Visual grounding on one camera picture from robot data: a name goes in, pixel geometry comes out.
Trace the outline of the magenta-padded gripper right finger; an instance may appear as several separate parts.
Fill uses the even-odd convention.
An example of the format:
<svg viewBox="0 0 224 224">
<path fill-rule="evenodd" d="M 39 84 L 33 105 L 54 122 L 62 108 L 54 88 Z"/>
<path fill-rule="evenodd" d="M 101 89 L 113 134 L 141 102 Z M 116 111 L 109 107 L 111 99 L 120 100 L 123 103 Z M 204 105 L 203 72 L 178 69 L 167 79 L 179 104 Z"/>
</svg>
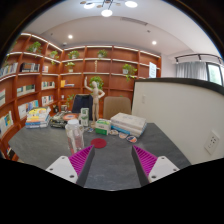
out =
<svg viewBox="0 0 224 224">
<path fill-rule="evenodd" d="M 141 186 L 145 186 L 179 170 L 166 156 L 156 157 L 136 145 L 132 146 L 132 157 Z"/>
</svg>

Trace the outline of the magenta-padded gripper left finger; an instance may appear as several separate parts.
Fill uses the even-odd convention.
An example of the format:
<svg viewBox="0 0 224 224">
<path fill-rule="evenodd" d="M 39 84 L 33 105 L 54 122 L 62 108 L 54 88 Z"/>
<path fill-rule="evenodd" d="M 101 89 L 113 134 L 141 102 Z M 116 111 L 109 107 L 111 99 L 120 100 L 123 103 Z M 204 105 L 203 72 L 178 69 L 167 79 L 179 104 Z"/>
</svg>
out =
<svg viewBox="0 0 224 224">
<path fill-rule="evenodd" d="M 47 168 L 47 171 L 83 187 L 94 155 L 95 148 L 90 145 L 70 157 L 60 156 Z"/>
</svg>

